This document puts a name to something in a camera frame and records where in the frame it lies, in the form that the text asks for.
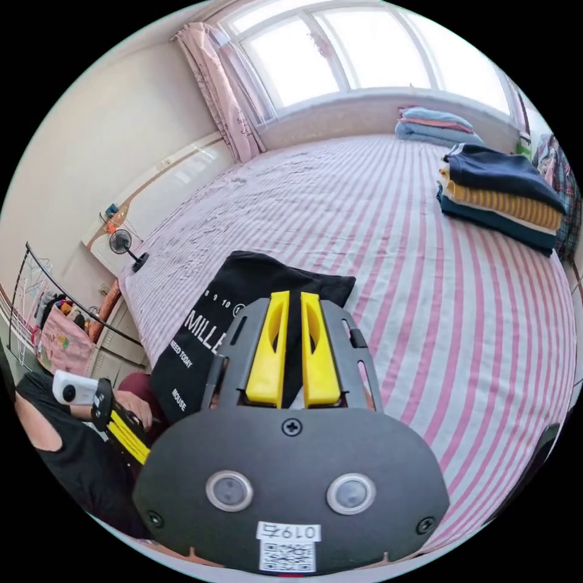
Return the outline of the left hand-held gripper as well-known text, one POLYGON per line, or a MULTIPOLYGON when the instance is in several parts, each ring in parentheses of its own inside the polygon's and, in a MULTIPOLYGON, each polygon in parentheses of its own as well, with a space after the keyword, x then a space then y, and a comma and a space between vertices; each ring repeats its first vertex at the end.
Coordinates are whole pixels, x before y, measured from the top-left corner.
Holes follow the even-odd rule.
POLYGON ((93 397, 91 422, 103 433, 107 442, 129 466, 143 466, 149 456, 152 440, 141 421, 124 409, 114 397, 110 382, 100 379, 93 397))

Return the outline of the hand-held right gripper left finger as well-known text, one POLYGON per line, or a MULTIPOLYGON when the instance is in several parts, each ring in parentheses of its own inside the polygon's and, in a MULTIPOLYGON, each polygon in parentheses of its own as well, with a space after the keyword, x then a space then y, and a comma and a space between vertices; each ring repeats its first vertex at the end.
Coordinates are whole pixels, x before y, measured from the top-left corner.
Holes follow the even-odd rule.
POLYGON ((245 388, 252 404, 282 406, 290 292, 271 294, 245 388))

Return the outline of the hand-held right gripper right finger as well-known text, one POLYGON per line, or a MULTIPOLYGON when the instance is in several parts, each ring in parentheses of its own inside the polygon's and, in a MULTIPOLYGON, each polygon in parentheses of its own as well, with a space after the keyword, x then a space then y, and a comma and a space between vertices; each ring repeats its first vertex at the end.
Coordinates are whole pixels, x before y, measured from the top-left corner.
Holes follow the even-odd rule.
POLYGON ((340 399, 340 385, 317 294, 301 293, 301 322, 304 406, 334 406, 340 399))

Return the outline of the person's left hand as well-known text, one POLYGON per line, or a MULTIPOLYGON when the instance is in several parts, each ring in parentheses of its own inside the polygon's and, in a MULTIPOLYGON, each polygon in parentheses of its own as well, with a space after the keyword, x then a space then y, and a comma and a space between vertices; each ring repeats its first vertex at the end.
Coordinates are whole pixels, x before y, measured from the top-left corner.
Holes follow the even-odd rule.
POLYGON ((115 395, 117 402, 140 421, 144 430, 150 430, 153 422, 153 415, 149 404, 130 392, 118 390, 115 395))

